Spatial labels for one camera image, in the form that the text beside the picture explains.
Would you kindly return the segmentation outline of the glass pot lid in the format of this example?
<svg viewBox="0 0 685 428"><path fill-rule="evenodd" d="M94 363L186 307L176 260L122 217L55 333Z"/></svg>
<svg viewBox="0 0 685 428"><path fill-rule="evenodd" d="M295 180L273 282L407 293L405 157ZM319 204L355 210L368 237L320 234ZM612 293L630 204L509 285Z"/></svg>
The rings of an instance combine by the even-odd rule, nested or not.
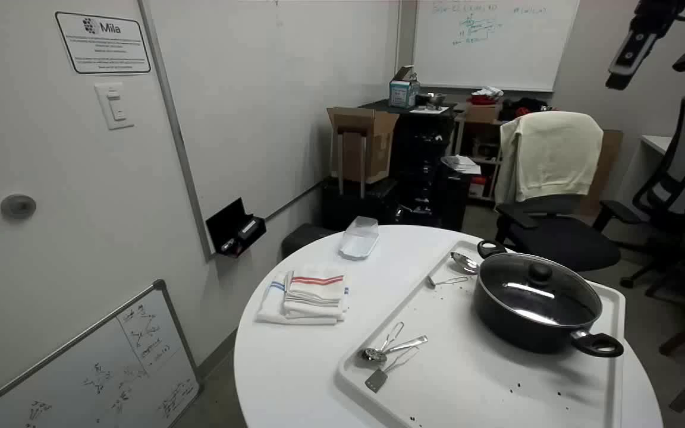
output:
<svg viewBox="0 0 685 428"><path fill-rule="evenodd" d="M492 255L480 263L480 285L492 303L533 323L576 329L601 313L584 278L534 255Z"/></svg>

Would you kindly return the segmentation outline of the white plastic tray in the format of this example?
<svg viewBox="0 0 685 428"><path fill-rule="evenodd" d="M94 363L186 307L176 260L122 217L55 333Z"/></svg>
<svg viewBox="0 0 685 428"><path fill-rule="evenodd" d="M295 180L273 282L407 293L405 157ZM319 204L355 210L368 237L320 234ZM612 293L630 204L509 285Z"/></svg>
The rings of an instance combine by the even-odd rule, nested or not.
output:
<svg viewBox="0 0 685 428"><path fill-rule="evenodd" d="M452 249L480 262L478 242ZM383 428L619 428L622 355L590 356L576 347L531 352L498 337L475 313L475 276L430 287L429 276L342 356L338 388ZM601 300L594 333L622 344L626 300L590 282ZM401 322L400 342L424 336L371 393L374 373L357 358Z"/></svg>

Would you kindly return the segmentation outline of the black cooking pot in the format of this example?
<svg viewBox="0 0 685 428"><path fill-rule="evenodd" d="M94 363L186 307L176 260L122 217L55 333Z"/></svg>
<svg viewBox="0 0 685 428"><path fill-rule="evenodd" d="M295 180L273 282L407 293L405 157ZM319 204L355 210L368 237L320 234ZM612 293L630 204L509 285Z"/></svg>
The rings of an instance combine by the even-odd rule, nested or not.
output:
<svg viewBox="0 0 685 428"><path fill-rule="evenodd" d="M494 241L480 241L478 255L473 310L498 337L544 355L563 347L605 358L622 355L614 336L593 330L601 300L580 274Z"/></svg>

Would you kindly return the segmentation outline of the clear plastic container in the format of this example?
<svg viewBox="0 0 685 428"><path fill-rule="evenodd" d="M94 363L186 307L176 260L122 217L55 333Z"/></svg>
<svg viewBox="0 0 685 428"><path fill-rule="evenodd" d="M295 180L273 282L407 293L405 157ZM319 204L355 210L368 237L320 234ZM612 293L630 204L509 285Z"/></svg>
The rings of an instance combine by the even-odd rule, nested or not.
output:
<svg viewBox="0 0 685 428"><path fill-rule="evenodd" d="M379 222L357 217L341 237L338 253L348 260L367 260L379 242Z"/></svg>

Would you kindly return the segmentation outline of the black cabinet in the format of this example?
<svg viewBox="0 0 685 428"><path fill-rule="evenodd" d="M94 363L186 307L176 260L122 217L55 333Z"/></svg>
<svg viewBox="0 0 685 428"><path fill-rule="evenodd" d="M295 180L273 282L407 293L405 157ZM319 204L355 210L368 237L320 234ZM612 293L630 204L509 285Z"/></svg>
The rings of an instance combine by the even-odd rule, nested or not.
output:
<svg viewBox="0 0 685 428"><path fill-rule="evenodd" d="M396 180L395 224L462 228L463 200L457 173L442 161L454 119L446 115L401 115L392 135Z"/></svg>

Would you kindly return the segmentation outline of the black marker holder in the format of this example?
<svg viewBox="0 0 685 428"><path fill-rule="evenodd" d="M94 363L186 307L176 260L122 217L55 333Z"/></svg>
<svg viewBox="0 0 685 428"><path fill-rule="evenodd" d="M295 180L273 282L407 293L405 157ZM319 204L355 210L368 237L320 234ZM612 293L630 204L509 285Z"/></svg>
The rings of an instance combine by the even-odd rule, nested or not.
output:
<svg viewBox="0 0 685 428"><path fill-rule="evenodd" d="M206 231L217 255L237 256L267 234L267 222L247 215L243 200L234 200L206 218Z"/></svg>

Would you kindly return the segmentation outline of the metal serving spoon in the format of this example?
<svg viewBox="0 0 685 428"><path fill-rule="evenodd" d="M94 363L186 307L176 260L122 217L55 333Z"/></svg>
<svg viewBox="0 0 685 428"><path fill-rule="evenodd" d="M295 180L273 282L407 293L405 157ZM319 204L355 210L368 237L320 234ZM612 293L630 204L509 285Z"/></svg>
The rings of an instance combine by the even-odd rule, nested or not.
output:
<svg viewBox="0 0 685 428"><path fill-rule="evenodd" d="M480 269L478 260L470 260L468 255L462 255L452 249L430 274L429 274L429 285L440 287L440 285L452 285L452 282L463 282L470 276L475 276Z"/></svg>

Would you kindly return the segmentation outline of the round white table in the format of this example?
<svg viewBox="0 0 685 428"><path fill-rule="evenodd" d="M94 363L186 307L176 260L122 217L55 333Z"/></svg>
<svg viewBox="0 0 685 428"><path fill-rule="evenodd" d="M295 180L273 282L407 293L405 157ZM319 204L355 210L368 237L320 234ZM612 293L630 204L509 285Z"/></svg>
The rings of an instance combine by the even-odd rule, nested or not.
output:
<svg viewBox="0 0 685 428"><path fill-rule="evenodd" d="M267 274L243 311L235 337L237 401L249 428L383 428L335 382L338 363L429 276L440 256L473 236L383 226L367 260L348 260L326 236L286 256ZM335 326L280 326L256 322L268 282L287 270L331 269L350 291ZM634 355L622 355L619 428L663 428L659 400Z"/></svg>

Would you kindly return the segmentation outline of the cream cloth on chair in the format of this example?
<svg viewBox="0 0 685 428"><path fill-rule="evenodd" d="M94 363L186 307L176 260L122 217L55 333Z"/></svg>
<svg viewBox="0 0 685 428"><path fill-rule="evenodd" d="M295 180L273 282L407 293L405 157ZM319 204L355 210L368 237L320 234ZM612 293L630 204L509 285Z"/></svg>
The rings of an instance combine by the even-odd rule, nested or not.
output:
<svg viewBox="0 0 685 428"><path fill-rule="evenodd" d="M494 201L590 193L601 125L583 112L531 112L500 125Z"/></svg>

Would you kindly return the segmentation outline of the black office chair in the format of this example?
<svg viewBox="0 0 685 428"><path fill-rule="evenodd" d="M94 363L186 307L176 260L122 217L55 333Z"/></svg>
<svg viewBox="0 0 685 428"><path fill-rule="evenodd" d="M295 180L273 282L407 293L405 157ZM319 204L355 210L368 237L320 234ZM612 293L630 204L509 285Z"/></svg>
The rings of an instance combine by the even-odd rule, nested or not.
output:
<svg viewBox="0 0 685 428"><path fill-rule="evenodd" d="M555 196L512 204L494 201L494 241L519 253L555 260L572 270L606 269L620 260L620 249L576 217L584 198Z"/></svg>

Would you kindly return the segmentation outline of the leaning small whiteboard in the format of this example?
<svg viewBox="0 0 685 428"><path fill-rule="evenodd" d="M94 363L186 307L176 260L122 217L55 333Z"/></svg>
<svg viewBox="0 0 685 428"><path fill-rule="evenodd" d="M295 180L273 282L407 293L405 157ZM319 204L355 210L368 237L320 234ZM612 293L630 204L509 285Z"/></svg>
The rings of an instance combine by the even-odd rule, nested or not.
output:
<svg viewBox="0 0 685 428"><path fill-rule="evenodd" d="M168 428L197 398L165 280L0 391L0 428Z"/></svg>

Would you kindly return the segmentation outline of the black mesh chair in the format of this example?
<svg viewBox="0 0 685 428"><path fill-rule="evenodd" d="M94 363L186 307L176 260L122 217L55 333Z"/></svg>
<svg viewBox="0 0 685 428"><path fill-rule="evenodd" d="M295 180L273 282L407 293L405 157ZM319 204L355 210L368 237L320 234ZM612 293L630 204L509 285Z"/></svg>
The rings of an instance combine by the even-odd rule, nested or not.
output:
<svg viewBox="0 0 685 428"><path fill-rule="evenodd" d="M649 270L660 270L672 263L683 249L683 222L685 222L685 98L679 100L679 112L675 130L668 141L665 153L649 173L649 179L637 188L627 204L619 200L601 200L594 228L605 231L612 218L630 226L649 226L656 237L637 244L637 253L651 256L639 270L622 276L620 285L632 287L639 276Z"/></svg>

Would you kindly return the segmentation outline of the wall whiteboard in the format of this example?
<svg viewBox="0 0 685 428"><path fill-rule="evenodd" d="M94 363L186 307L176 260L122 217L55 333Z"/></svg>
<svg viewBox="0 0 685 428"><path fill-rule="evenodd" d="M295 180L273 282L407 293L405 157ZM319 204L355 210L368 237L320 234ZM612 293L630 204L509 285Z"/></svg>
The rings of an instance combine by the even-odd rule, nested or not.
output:
<svg viewBox="0 0 685 428"><path fill-rule="evenodd" d="M551 93L580 0L418 0L424 85Z"/></svg>

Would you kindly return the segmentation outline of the white light switch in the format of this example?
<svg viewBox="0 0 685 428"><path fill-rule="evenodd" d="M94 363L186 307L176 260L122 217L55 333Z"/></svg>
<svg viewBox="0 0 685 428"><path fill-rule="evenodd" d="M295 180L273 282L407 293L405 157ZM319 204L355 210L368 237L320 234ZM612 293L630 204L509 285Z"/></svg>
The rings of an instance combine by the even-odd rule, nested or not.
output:
<svg viewBox="0 0 685 428"><path fill-rule="evenodd" d="M126 112L126 100L118 83L97 83L94 85L99 110L109 130L131 128L134 121Z"/></svg>

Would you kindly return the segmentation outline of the wall information sign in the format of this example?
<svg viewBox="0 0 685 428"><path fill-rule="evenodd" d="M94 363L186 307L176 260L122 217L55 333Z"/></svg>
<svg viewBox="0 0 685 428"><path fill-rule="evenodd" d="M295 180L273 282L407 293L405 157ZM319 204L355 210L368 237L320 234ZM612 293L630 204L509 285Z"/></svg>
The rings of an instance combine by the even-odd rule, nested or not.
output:
<svg viewBox="0 0 685 428"><path fill-rule="evenodd" d="M75 73L148 73L150 59L136 18L58 11L58 29Z"/></svg>

